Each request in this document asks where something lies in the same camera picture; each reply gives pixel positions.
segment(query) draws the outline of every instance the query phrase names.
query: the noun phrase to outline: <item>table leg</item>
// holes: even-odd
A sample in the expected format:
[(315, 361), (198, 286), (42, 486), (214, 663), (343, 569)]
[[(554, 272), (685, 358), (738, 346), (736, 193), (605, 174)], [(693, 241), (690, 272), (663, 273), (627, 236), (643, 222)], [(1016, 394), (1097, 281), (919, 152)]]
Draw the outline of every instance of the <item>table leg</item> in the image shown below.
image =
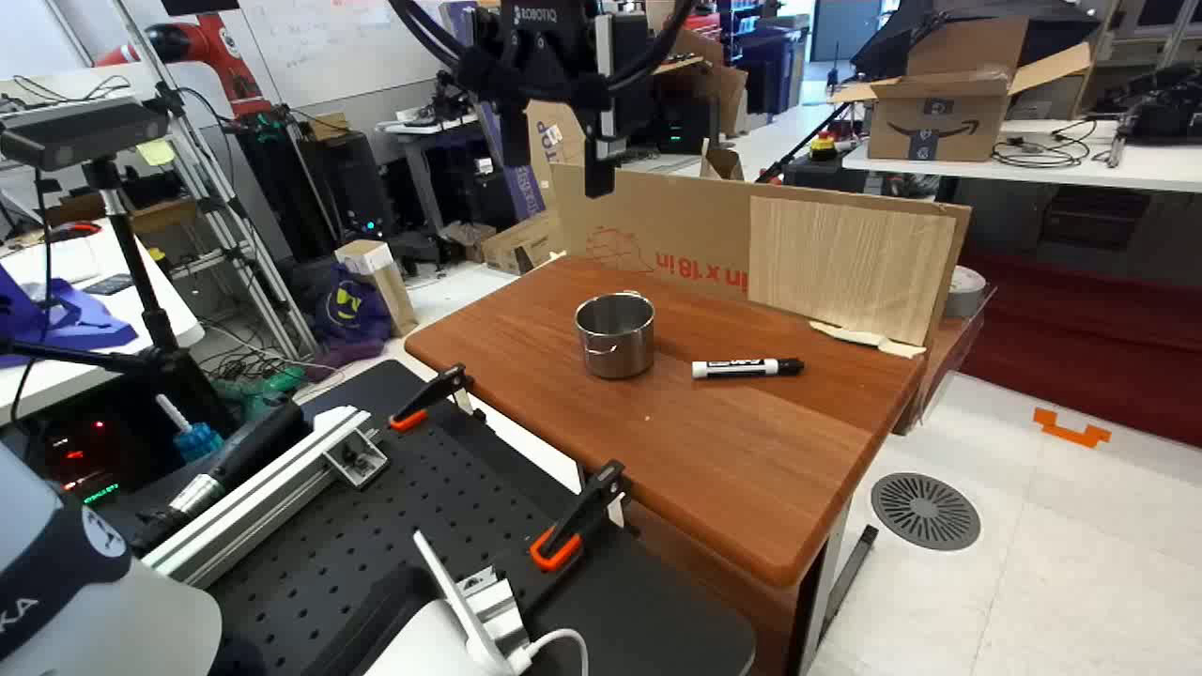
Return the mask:
[(443, 211), (440, 211), (435, 181), (430, 181), (430, 168), (429, 168), (429, 158), (423, 158), (422, 144), (407, 144), (407, 164), (408, 164), (408, 181), (413, 181), (423, 225), (430, 233), (440, 233), (443, 228)]
[(795, 676), (807, 673), (817, 653), (825, 600), (831, 600), (831, 589), (836, 580), (836, 544), (841, 544), (845, 519), (849, 519), (849, 507), (841, 507), (841, 515), (832, 519), (832, 527), (825, 535), (817, 559), (810, 563), (810, 571), (795, 586), (792, 648), (789, 648), (786, 673), (795, 673)]

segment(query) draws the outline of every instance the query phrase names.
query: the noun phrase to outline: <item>black marker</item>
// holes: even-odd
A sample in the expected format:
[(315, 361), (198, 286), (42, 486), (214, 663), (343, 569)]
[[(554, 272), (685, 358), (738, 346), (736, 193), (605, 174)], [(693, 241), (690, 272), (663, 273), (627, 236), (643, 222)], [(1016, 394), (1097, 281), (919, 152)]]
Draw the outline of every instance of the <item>black marker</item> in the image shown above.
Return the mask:
[(800, 375), (795, 358), (690, 361), (693, 380)]

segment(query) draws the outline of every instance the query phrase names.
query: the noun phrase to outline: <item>wooden board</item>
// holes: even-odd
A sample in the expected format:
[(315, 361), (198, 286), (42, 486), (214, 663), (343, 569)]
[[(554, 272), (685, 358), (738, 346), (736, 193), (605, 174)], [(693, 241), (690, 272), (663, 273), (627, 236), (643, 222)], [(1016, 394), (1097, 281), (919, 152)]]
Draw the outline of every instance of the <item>wooden board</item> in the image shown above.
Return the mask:
[(841, 332), (928, 346), (964, 215), (880, 201), (752, 201), (747, 296)]
[[(640, 288), (658, 308), (653, 374), (605, 385), (581, 374), (577, 302)], [(627, 465), (640, 504), (738, 571), (789, 586), (817, 551), (919, 361), (815, 333), (800, 315), (687, 295), (640, 272), (554, 258), (408, 338), (430, 369), (467, 366), (477, 394), (561, 447)], [(687, 361), (800, 358), (800, 380), (693, 385)]]

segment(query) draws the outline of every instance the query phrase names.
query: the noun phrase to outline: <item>stainless steel pot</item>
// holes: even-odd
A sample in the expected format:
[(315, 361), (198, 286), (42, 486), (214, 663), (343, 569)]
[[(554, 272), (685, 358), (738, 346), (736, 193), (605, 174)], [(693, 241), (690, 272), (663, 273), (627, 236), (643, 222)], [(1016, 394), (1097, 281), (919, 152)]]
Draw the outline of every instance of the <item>stainless steel pot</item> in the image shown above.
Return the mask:
[(577, 358), (597, 380), (635, 380), (653, 361), (653, 305), (643, 295), (605, 295), (576, 308)]

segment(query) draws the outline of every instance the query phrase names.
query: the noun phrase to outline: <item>red carpet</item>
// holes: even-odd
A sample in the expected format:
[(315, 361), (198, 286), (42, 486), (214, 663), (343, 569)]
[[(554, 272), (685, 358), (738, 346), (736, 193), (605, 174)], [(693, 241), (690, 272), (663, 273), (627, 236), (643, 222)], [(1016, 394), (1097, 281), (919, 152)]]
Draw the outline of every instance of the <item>red carpet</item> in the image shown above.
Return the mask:
[(1202, 447), (1202, 295), (968, 258), (998, 286), (964, 374)]

